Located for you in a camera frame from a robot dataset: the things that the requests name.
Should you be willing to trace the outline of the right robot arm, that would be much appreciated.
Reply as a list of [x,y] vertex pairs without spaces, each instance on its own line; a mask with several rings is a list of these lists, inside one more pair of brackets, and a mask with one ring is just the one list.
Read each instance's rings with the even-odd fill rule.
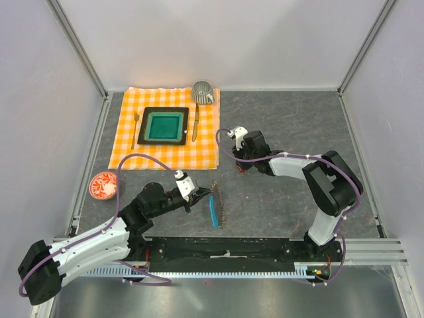
[[337,237],[347,212],[358,205],[363,193],[360,180],[334,150],[312,156],[271,150],[260,131],[243,127],[228,130],[227,136],[235,142],[232,156],[239,170],[255,167],[261,174],[307,183],[318,210],[304,236],[303,252],[310,260],[320,260]]

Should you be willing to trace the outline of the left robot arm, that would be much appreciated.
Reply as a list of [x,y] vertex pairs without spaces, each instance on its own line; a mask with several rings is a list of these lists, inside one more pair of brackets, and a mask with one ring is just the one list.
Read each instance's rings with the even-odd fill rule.
[[140,260],[146,252],[144,233],[153,218],[197,204],[211,193],[209,188],[188,185],[165,191],[156,182],[147,184],[123,209],[103,224],[62,242],[33,243],[18,267],[19,295],[31,305],[54,297],[66,284],[97,266],[124,260]]

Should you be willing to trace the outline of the orange white checkered cloth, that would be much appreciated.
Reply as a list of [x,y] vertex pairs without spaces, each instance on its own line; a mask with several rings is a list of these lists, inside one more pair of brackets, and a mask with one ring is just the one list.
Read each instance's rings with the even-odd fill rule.
[[[213,170],[219,165],[219,151],[215,133],[220,124],[220,90],[213,90],[215,102],[199,106],[198,134],[191,141],[195,120],[195,102],[191,99],[191,88],[128,88],[123,97],[119,121],[115,131],[113,149],[108,168],[118,168],[121,160],[132,153],[143,153],[158,159],[177,170]],[[131,150],[134,126],[134,111],[143,115],[146,107],[188,107],[188,136],[183,146],[139,145],[136,143],[141,122],[138,121],[135,147]]]

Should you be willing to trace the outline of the gold knife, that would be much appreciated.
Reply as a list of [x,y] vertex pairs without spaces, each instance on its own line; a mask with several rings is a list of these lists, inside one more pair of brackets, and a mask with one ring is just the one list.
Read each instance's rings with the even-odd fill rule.
[[195,120],[193,123],[193,132],[192,132],[192,137],[191,137],[191,141],[195,142],[197,139],[197,134],[198,134],[198,124],[199,124],[199,115],[200,111],[199,111],[199,104],[197,103],[195,106]]

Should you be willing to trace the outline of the grey striped mug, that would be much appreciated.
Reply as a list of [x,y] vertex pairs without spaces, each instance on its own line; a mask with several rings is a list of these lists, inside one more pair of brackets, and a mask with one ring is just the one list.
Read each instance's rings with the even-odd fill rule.
[[215,102],[213,88],[207,81],[197,81],[191,89],[191,98],[199,105],[211,105]]

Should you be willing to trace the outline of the red white patterned bowl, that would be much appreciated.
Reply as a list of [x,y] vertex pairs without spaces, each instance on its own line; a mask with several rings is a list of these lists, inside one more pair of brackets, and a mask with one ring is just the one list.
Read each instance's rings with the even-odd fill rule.
[[117,192],[117,175],[113,172],[101,172],[89,183],[89,194],[92,198],[105,201],[112,199]]

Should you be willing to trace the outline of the black green square plate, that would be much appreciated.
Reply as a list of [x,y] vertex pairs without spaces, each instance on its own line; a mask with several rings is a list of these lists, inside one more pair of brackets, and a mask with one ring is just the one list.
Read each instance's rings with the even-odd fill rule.
[[142,116],[137,144],[185,145],[188,118],[188,107],[146,107]]

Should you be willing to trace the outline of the gold fork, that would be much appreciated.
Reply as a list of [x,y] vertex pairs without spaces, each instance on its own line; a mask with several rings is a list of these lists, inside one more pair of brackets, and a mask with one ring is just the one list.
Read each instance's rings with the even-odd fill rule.
[[138,109],[136,109],[136,110],[134,111],[134,117],[133,117],[133,120],[134,120],[134,126],[133,126],[133,130],[132,130],[132,143],[131,143],[131,150],[133,150],[133,149],[134,149],[134,147],[135,147],[136,128],[137,128],[137,123],[138,123],[139,119],[140,119],[140,112],[139,112],[139,110],[138,110]]

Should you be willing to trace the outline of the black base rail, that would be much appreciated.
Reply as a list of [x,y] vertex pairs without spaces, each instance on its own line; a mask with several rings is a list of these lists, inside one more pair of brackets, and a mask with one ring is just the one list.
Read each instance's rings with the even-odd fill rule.
[[337,241],[313,248],[302,239],[147,237],[130,252],[130,261],[147,261],[151,272],[261,273],[292,272],[294,264],[340,262]]

